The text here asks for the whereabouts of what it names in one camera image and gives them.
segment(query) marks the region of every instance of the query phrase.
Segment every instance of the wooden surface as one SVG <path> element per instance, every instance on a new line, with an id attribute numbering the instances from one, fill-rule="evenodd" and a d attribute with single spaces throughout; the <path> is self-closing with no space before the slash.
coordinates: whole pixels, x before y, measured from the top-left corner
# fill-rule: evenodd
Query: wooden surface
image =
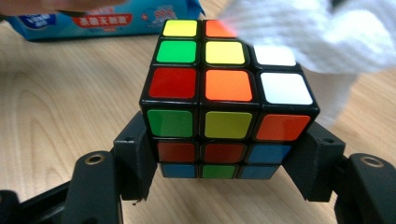
<path id="1" fill-rule="evenodd" d="M 204 0 L 213 19 L 226 1 Z M 112 141 L 139 110 L 156 35 L 30 43 L 0 25 L 0 189 L 25 201 L 71 178 L 74 163 Z M 346 155 L 396 164 L 396 70 L 361 76 L 331 131 Z M 335 223 L 329 203 L 305 202 L 283 168 L 268 181 L 165 179 L 125 223 Z"/>

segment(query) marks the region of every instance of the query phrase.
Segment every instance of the wooden table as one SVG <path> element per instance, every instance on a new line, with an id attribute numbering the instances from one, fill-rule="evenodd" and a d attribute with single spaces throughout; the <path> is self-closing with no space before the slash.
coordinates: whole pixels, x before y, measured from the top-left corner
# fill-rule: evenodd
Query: wooden table
<path id="1" fill-rule="evenodd" d="M 227 1 L 203 0 L 207 18 Z M 139 110 L 156 35 L 31 43 L 0 25 L 0 189 L 20 200 L 70 180 L 75 161 L 112 142 Z M 331 131 L 346 155 L 396 164 L 396 70 L 363 75 Z M 125 223 L 335 223 L 334 201 L 305 202 L 280 168 L 271 180 L 154 178 Z"/>

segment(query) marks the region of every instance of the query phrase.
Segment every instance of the blue tile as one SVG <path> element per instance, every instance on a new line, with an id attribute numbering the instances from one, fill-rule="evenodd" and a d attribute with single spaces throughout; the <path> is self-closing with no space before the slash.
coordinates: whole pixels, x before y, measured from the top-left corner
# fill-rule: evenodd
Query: blue tile
<path id="1" fill-rule="evenodd" d="M 239 179 L 269 179 L 278 166 L 253 166 L 248 165 L 242 169 Z"/>
<path id="2" fill-rule="evenodd" d="M 193 164 L 162 164 L 163 177 L 170 178 L 195 178 L 195 166 Z"/>
<path id="3" fill-rule="evenodd" d="M 246 162 L 262 164 L 281 164 L 290 151 L 290 146 L 256 145 L 251 149 Z"/>

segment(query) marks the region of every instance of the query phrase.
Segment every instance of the wet wipes package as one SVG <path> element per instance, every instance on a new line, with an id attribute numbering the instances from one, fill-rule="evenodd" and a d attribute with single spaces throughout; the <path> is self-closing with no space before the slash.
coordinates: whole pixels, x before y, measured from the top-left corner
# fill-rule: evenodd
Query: wet wipes package
<path id="1" fill-rule="evenodd" d="M 128 0 L 72 18 L 62 13 L 9 17 L 25 39 L 49 40 L 115 35 L 158 34 L 169 19 L 197 19 L 204 13 L 198 0 Z"/>

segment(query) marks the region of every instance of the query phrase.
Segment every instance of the cube front face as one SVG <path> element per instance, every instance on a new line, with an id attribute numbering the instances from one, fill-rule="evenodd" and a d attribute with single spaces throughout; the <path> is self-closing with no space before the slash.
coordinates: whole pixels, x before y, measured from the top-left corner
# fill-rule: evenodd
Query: cube front face
<path id="1" fill-rule="evenodd" d="M 319 109 L 280 47 L 220 21 L 167 21 L 140 105 L 164 177 L 269 179 Z"/>

